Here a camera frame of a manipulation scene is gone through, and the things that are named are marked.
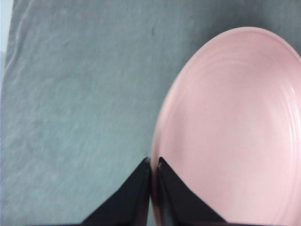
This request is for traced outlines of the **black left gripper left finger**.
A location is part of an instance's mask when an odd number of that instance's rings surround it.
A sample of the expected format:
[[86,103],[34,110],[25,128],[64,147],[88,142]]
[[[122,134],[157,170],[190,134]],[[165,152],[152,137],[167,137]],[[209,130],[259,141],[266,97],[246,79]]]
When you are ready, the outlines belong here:
[[83,220],[83,226],[147,225],[151,166],[144,158],[122,186]]

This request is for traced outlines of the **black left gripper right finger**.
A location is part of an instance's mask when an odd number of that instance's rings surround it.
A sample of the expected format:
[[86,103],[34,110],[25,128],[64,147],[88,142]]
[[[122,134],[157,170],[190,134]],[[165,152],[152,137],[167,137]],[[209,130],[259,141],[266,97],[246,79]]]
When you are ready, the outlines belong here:
[[157,167],[158,202],[162,226],[230,226],[196,196],[160,157]]

